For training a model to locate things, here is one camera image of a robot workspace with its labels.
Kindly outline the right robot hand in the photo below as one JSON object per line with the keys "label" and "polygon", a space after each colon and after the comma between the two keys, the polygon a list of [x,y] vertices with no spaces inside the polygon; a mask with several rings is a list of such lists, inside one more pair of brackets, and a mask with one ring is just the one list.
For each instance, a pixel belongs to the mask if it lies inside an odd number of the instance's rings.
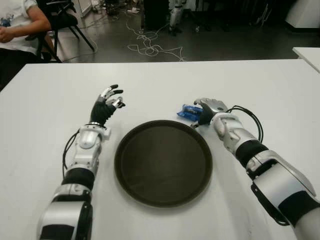
{"label": "right robot hand", "polygon": [[202,113],[198,120],[190,125],[191,128],[195,129],[201,125],[209,125],[213,117],[220,112],[226,112],[227,106],[221,101],[211,98],[197,98],[194,105],[200,105]]}

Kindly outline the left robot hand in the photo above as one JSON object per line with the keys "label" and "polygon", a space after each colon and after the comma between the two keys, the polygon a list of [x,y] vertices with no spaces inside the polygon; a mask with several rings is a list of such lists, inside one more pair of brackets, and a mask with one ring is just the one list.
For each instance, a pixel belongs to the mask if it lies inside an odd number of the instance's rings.
{"label": "left robot hand", "polygon": [[118,84],[110,85],[98,95],[90,113],[89,122],[91,124],[96,123],[100,126],[104,126],[106,121],[117,109],[126,106],[121,96],[111,99],[112,96],[124,92],[122,89],[118,89],[118,87]]}

